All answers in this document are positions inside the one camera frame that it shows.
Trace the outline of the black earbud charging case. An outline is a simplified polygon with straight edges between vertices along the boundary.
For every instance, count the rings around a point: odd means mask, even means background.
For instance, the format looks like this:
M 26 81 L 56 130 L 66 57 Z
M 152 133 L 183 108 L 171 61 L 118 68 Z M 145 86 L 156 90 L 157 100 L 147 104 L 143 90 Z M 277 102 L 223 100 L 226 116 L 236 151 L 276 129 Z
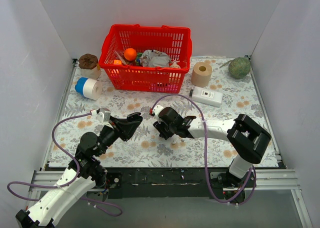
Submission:
M 127 116 L 127 120 L 129 122 L 142 122 L 143 121 L 143 117 L 141 116 L 141 113 L 140 112 L 134 112 L 134 113 L 131 113 Z

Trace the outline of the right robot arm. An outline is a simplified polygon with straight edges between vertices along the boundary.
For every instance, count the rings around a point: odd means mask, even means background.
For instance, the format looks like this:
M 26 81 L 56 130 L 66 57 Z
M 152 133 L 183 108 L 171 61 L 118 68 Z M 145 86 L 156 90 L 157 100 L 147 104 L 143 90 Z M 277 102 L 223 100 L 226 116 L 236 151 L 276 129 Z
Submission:
M 189 139 L 229 141 L 237 151 L 225 175 L 225 182 L 232 187 L 243 183 L 252 165 L 260 164 L 272 138 L 268 131 L 246 114 L 240 114 L 234 120 L 204 122 L 196 116 L 182 117 L 171 107 L 157 105 L 150 115 L 157 119 L 153 126 L 165 140 L 177 135 Z

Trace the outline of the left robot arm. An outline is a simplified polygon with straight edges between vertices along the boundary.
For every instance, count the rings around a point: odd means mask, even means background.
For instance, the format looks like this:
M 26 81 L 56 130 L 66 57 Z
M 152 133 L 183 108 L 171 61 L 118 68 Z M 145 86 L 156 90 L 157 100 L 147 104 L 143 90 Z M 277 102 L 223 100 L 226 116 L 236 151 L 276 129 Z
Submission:
M 54 186 L 27 210 L 20 210 L 15 218 L 21 228 L 53 228 L 64 214 L 92 188 L 101 188 L 107 182 L 107 170 L 97 157 L 106 153 L 117 140 L 127 142 L 143 121 L 140 112 L 127 118 L 115 118 L 102 108 L 96 110 L 103 128 L 99 135 L 84 133 L 76 154 Z

